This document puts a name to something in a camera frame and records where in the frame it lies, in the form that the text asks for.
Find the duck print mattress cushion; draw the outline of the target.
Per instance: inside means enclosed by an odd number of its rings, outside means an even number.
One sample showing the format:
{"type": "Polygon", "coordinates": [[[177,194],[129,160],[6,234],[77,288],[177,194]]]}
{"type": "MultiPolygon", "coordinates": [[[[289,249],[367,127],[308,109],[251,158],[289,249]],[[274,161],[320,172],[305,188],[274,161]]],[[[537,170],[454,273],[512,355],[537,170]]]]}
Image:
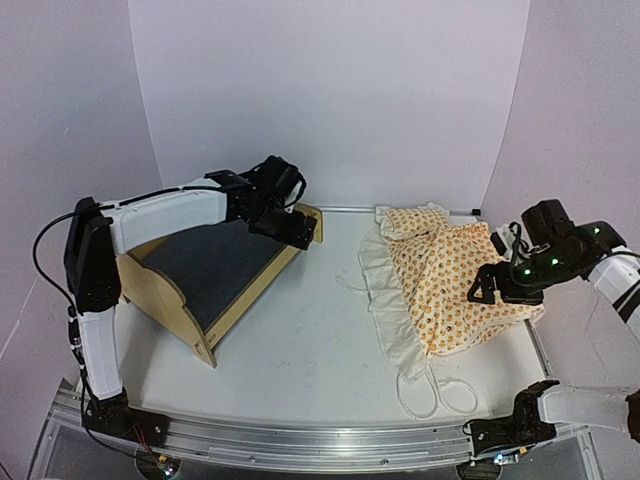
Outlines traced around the duck print mattress cushion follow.
{"type": "Polygon", "coordinates": [[[376,209],[357,255],[358,291],[409,418],[488,413],[540,377],[526,324],[543,307],[467,297],[479,268],[500,259],[484,222],[455,221],[435,204],[376,209]]]}

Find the wooden pet bed frame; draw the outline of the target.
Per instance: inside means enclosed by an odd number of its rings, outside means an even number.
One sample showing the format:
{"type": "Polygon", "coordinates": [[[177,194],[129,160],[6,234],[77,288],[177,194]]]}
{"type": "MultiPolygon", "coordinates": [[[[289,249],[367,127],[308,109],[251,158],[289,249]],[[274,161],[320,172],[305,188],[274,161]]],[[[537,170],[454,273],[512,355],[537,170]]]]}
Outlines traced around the wooden pet bed frame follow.
{"type": "Polygon", "coordinates": [[[117,258],[122,298],[215,368],[217,344],[301,252],[240,221],[186,230],[117,258]]]}

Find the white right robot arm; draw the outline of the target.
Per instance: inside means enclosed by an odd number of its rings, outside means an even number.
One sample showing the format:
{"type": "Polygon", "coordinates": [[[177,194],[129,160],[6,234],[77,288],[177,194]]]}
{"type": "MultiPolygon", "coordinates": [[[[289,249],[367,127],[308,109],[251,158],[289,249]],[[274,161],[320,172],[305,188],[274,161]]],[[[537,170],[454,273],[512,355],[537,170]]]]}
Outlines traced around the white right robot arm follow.
{"type": "MultiPolygon", "coordinates": [[[[493,232],[491,242],[503,259],[478,269],[468,301],[539,306],[546,289],[581,278],[633,335],[639,333],[639,256],[609,223],[577,225],[559,200],[542,200],[520,221],[493,232]]],[[[470,420],[467,426],[473,450],[481,454],[551,440],[562,423],[619,430],[637,441],[639,390],[539,381],[516,395],[508,416],[470,420]]]]}

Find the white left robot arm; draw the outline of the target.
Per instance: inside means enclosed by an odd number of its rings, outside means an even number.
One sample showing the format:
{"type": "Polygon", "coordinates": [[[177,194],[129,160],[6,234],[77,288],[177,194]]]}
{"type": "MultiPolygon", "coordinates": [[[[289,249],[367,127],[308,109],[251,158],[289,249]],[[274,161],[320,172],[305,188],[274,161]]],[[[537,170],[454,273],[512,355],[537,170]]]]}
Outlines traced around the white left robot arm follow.
{"type": "Polygon", "coordinates": [[[172,234],[241,220],[253,234],[307,249],[318,219],[297,210],[307,182],[277,156],[235,173],[219,170],[192,182],[126,200],[85,197],[66,214],[63,253],[68,338],[89,397],[83,425],[123,437],[138,421],[129,406],[116,355],[115,310],[121,295],[116,258],[172,234]]]}

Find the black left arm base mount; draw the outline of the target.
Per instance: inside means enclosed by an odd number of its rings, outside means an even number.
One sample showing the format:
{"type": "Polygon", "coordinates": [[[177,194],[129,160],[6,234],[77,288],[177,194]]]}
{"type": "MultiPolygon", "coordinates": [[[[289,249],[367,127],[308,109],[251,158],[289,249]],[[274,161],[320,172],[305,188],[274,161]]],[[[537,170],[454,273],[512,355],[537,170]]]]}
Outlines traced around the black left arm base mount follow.
{"type": "Polygon", "coordinates": [[[165,445],[169,423],[166,415],[131,407],[125,391],[105,400],[91,398],[83,419],[91,432],[148,447],[165,445]]]}

